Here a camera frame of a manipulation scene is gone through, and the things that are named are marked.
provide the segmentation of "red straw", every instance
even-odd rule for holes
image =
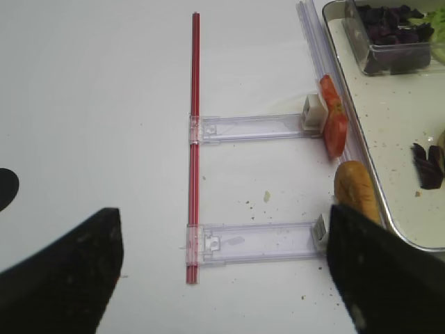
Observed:
[[[192,91],[191,115],[200,115],[200,14],[193,13],[192,32]],[[190,182],[188,185],[188,225],[197,226],[199,222],[200,201],[200,147],[198,144],[190,145]],[[192,251],[197,250],[197,235],[194,235]],[[197,253],[194,254],[196,264],[187,265],[187,284],[197,283]]]

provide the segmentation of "plastic channel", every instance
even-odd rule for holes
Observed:
[[[309,45],[317,80],[320,80],[325,74],[329,74],[337,92],[343,99],[346,115],[350,120],[355,118],[355,111],[350,106],[350,103],[344,103],[346,100],[349,101],[348,92],[344,88],[343,80],[336,65],[337,61],[333,57],[332,49],[327,39],[325,29],[318,17],[314,2],[312,0],[302,0],[297,3],[296,8],[307,44]],[[340,162],[351,159],[365,162],[363,152],[355,144],[358,135],[357,127],[353,127],[350,123],[350,129],[352,129],[352,131],[348,131],[346,147],[342,156],[339,158]]]
[[[316,222],[190,226],[187,265],[224,266],[317,257],[320,253],[312,237]]]
[[[319,138],[319,129],[303,129],[301,118],[301,113],[236,117],[191,116],[190,144]]]

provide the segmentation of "red tomato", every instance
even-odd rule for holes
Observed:
[[[331,77],[327,74],[320,80],[321,95],[325,99],[328,106],[341,103],[340,97],[335,90],[335,86],[332,83]]]
[[[331,158],[340,157],[343,154],[348,133],[348,118],[342,112],[332,112],[326,120],[323,136],[327,153]]]

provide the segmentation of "food tray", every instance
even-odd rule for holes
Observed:
[[[413,246],[445,251],[445,187],[421,189],[411,153],[413,143],[436,144],[445,128],[439,107],[445,73],[364,75],[343,27],[346,3],[327,4],[323,18],[370,154],[385,221]]]

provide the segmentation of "black object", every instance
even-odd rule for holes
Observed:
[[[428,149],[428,159],[426,158],[426,151],[419,144],[414,143],[412,148],[414,155],[414,165],[416,166],[419,175],[422,189],[438,189],[442,186],[444,180],[444,173],[440,168],[443,164],[443,156],[441,148],[436,145],[431,145]]]
[[[337,205],[327,263],[358,333],[445,333],[445,264],[432,255]]]
[[[123,261],[118,209],[102,209],[0,275],[0,332],[95,333]]]
[[[0,168],[0,211],[3,211],[19,191],[19,178],[14,172]]]

